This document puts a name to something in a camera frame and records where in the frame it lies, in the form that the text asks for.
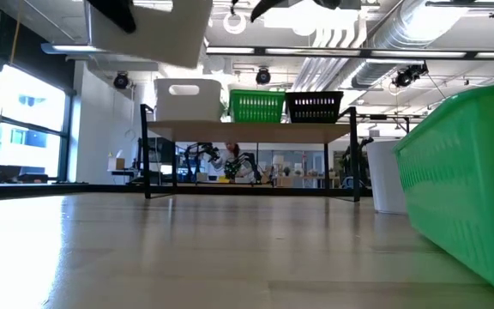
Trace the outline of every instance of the white trash can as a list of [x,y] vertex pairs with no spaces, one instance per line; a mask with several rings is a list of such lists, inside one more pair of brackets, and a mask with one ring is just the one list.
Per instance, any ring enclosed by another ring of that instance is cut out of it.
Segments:
[[407,214],[400,170],[392,151],[398,142],[372,142],[367,145],[373,200],[375,211],[379,213]]

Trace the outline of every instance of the plastic basket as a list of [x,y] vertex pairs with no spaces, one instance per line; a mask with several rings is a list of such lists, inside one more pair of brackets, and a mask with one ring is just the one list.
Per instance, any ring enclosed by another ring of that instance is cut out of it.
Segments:
[[339,118],[340,100],[344,93],[286,93],[292,123],[334,124]]
[[394,151],[413,227],[494,285],[494,86],[447,99]]
[[158,94],[158,121],[202,120],[220,122],[221,85],[207,79],[160,78],[154,81]]
[[275,123],[281,121],[285,93],[274,91],[230,91],[230,116],[237,123]]

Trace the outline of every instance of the security camera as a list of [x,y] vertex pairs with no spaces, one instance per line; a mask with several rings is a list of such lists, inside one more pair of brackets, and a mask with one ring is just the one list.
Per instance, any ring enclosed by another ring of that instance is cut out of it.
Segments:
[[266,85],[270,82],[272,76],[268,71],[268,68],[260,68],[258,69],[258,73],[256,73],[256,83],[258,85]]
[[116,79],[113,80],[113,87],[121,90],[127,89],[130,84],[130,80],[127,75],[127,72],[118,72]]
[[397,88],[408,87],[422,75],[428,74],[426,62],[421,65],[409,65],[407,69],[398,70],[398,75],[392,81]]

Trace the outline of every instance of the person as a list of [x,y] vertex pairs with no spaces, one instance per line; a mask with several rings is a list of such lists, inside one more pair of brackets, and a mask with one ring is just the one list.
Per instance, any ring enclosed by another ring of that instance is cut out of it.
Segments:
[[[240,156],[241,150],[239,149],[239,145],[235,142],[227,142],[226,150],[220,154],[220,158],[213,161],[213,167],[215,169],[221,169],[222,167],[226,168],[226,165],[234,164],[234,161],[238,159]],[[251,174],[253,173],[253,168],[248,161],[243,161],[241,163],[241,167],[236,173],[236,177],[247,177],[250,178],[250,181],[253,181]]]

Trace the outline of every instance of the desk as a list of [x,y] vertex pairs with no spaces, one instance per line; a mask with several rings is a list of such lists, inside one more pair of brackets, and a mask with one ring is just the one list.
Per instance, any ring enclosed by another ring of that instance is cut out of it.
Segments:
[[[323,196],[329,196],[331,179],[328,174],[328,144],[348,133],[350,133],[350,143],[352,148],[352,170],[354,179],[359,179],[359,167],[357,161],[358,138],[355,107],[348,107],[340,117],[350,113],[350,124],[237,124],[237,123],[217,123],[207,121],[151,121],[148,122],[147,111],[154,113],[154,110],[144,104],[141,105],[142,140],[148,140],[148,131],[152,131],[158,136],[164,137],[171,142],[268,142],[268,143],[322,143],[323,161],[325,176]],[[144,161],[148,161],[148,146],[143,145],[142,156]],[[148,166],[145,166],[144,188],[145,197],[150,198],[150,179]],[[230,194],[234,194],[230,185]],[[172,187],[177,190],[177,162],[172,163]],[[359,200],[359,188],[353,190],[354,201]]]

